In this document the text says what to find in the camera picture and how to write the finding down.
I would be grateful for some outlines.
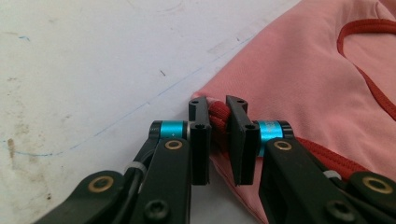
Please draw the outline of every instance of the dirt stain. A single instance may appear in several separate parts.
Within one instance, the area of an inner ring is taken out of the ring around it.
[[[12,138],[8,139],[7,141],[8,144],[8,151],[9,151],[9,157],[11,159],[14,158],[15,155],[15,144],[14,144],[14,140]]]

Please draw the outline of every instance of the pink fabric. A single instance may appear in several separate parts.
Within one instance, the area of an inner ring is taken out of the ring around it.
[[[395,16],[391,0],[303,0],[193,97],[243,98],[251,119],[287,120],[296,136],[396,180]],[[378,26],[347,27],[361,20]],[[228,158],[215,152],[211,159],[240,201],[267,223],[258,196],[262,161],[255,184],[236,188]]]

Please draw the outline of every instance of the blue pen mark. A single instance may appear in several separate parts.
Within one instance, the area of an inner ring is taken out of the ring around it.
[[[27,41],[30,41],[29,37],[27,37],[26,35],[22,35],[20,37],[18,37],[19,39],[25,39]]]
[[[132,109],[131,111],[127,112],[125,115],[123,115],[122,117],[120,117],[119,119],[115,120],[114,122],[110,123],[109,125],[107,125],[104,129],[102,129],[101,131],[99,131],[98,133],[88,137],[87,139],[81,141],[80,143],[70,147],[67,150],[64,151],[60,151],[57,153],[43,153],[43,154],[36,154],[36,153],[28,153],[28,152],[22,152],[22,151],[15,151],[15,154],[19,154],[19,155],[25,155],[25,156],[31,156],[31,157],[53,157],[53,156],[59,156],[61,154],[64,154],[66,151],[68,150],[74,150],[79,148],[80,146],[84,145],[85,143],[91,141],[92,139],[98,137],[99,135],[105,133],[108,129],[110,129],[111,127],[115,126],[116,124],[120,123],[121,121],[123,121],[124,119],[132,116],[135,112],[137,112],[139,109],[141,109],[142,107],[144,107],[145,105],[150,105],[151,102],[155,101],[158,97],[162,96],[164,93],[166,93],[167,91],[172,90],[175,86],[177,86],[178,84],[180,84],[181,82],[183,82],[184,80],[186,80],[189,77],[193,77],[194,75],[196,75],[197,73],[199,73],[202,69],[204,69],[205,67],[209,66],[210,64],[216,62],[217,60],[219,60],[220,58],[224,57],[226,54],[228,54],[229,52],[233,51],[234,49],[240,47],[241,45],[244,45],[246,42],[248,42],[251,38],[253,38],[255,35],[252,35],[250,37],[248,37],[247,39],[245,39],[244,41],[239,42],[236,46],[234,46],[233,48],[230,48],[228,51],[224,52],[223,54],[221,54],[220,56],[218,56],[217,58],[215,58],[214,60],[210,61],[209,63],[199,67],[198,69],[194,70],[193,72],[189,73],[188,75],[186,75],[185,77],[183,77],[181,80],[175,82],[173,85],[171,85],[170,87],[168,87],[167,89],[165,89],[164,91],[161,91],[160,93],[158,93],[156,96],[154,96],[153,98],[151,98],[150,100],[146,101],[145,103],[143,103],[142,105],[139,105],[138,107]],[[27,36],[20,36],[20,38],[26,38],[27,40],[30,41],[30,39]]]

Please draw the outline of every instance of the white surface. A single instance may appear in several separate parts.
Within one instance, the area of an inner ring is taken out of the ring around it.
[[[0,3],[0,223],[31,223],[85,176],[123,172],[155,119],[297,0]],[[223,181],[192,188],[191,223],[255,223]]]

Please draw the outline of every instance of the red trim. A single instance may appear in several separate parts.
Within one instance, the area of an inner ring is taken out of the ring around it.
[[[218,145],[223,156],[227,159],[229,159],[227,122],[230,116],[230,109],[223,102],[217,101],[209,107],[209,118],[213,128],[212,139],[214,143]],[[348,180],[350,175],[357,171],[367,171],[366,168],[356,162],[340,156],[326,147],[303,138],[297,138],[297,140],[326,167],[337,171],[345,180]]]
[[[346,58],[344,53],[344,38],[348,35],[366,34],[366,33],[387,33],[396,35],[396,21],[388,21],[382,19],[369,19],[353,21],[348,23],[341,29],[340,35],[337,39],[338,52]],[[378,104],[394,119],[396,120],[396,105],[382,92],[375,83],[364,73],[358,66],[358,71],[363,76]]]

